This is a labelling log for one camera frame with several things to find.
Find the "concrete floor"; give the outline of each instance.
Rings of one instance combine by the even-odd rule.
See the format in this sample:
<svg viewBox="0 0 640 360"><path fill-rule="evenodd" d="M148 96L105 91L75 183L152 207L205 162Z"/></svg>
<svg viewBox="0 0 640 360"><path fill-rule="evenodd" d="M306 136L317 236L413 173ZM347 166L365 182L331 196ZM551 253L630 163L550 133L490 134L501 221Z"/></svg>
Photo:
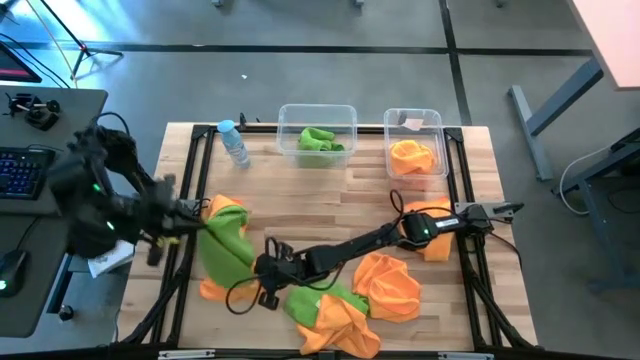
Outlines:
<svg viewBox="0 0 640 360"><path fill-rule="evenodd" d="M509 0L503 9L492 0L448 3L458 47L589 47L564 1ZM361 11L347 0L308 0L304 5L299 0L235 0L222 10L207 0L188 5L179 0L59 0L54 8L79 37L95 41L446 46L437 0L367 0ZM3 21L2 32L20 41L47 41L26 3L19 2L14 11L20 25ZM58 26L54 33L68 39ZM33 53L66 77L59 53ZM67 53L75 58L74 52ZM381 122L389 107L427 107L439 111L446 124L460 124L447 55L128 52L111 65L109 56L97 60L105 68L91 71L92 60L85 61L81 73L90 74L79 85L109 92L105 109L127 119L149 172L169 121L235 119L241 111L251 119L275 121L279 107L292 102L350 104L365 123ZM587 291L585 282L607 271L590 222L573 216L550 195L553 182L535 180L506 96L510 85L522 85L537 108L586 60L461 56L460 64L471 121L491 129L506 197L526 204L514 231L540 344L558 351L640 358L640 292L596 296ZM638 93L613 92L605 78L575 103L541 137L555 174L559 177L571 160L635 129L639 100ZM109 121L105 124L118 126ZM130 191L123 181L115 183ZM33 337L0 340L0 353L108 342L125 282L119 275L95 281L74 275L65 302L81 309L77 321L60 324L45 314Z"/></svg>

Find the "green cloth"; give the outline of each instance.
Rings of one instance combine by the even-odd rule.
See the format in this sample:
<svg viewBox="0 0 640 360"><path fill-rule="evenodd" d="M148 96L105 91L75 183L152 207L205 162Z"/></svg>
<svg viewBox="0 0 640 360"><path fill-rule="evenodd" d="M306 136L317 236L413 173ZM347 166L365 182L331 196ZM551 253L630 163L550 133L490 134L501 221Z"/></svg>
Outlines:
<svg viewBox="0 0 640 360"><path fill-rule="evenodd" d="M329 285L327 281L314 284L316 287ZM329 290L317 291L308 287L294 287L289 291L287 301L284 303L284 311L298 324L313 327L318 318L318 307L322 295L328 294L344 299L363 314L369 312L369 303L366 298L351 293L344 285L334 284Z"/></svg>
<svg viewBox="0 0 640 360"><path fill-rule="evenodd" d="M209 278L227 289L238 280L253 276L253 246L240 235L247 220L245 208L227 206L209 219L207 229L198 231L198 254L202 264Z"/></svg>
<svg viewBox="0 0 640 360"><path fill-rule="evenodd" d="M298 139L298 150L303 151L344 151L344 146L333 142L336 135L330 131L320 130L312 127L305 128L300 133ZM298 165L305 168L323 168L334 164L333 156L298 156Z"/></svg>

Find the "computer mouse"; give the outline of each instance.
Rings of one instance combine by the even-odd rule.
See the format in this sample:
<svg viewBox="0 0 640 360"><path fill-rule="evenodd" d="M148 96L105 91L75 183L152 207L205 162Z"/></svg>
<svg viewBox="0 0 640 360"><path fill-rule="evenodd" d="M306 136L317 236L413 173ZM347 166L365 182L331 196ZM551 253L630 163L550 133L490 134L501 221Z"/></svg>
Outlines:
<svg viewBox="0 0 640 360"><path fill-rule="evenodd" d="M29 253L10 251L0 258L0 297L11 297L22 289Z"/></svg>

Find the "blue bottle cap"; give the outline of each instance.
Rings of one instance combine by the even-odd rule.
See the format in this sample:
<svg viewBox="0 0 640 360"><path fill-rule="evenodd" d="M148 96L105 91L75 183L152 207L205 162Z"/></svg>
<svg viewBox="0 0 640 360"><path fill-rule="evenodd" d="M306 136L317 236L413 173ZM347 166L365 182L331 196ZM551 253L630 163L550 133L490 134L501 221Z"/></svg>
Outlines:
<svg viewBox="0 0 640 360"><path fill-rule="evenodd" d="M222 120L218 123L218 132L224 133L227 131L231 131L235 126L236 124L233 122L233 120Z"/></svg>

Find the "plastic bottle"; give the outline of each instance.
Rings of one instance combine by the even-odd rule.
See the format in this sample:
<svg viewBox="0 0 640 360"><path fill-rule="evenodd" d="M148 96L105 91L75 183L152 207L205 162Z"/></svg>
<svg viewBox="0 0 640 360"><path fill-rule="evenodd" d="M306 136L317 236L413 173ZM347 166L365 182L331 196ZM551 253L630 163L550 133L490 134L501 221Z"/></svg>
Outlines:
<svg viewBox="0 0 640 360"><path fill-rule="evenodd" d="M224 144L227 153L231 156L231 160L236 166L246 169L251 165L249 161L249 153L247 148L242 142L242 136L235 129L233 120L224 120L218 124L218 132L222 137L222 144Z"/></svg>

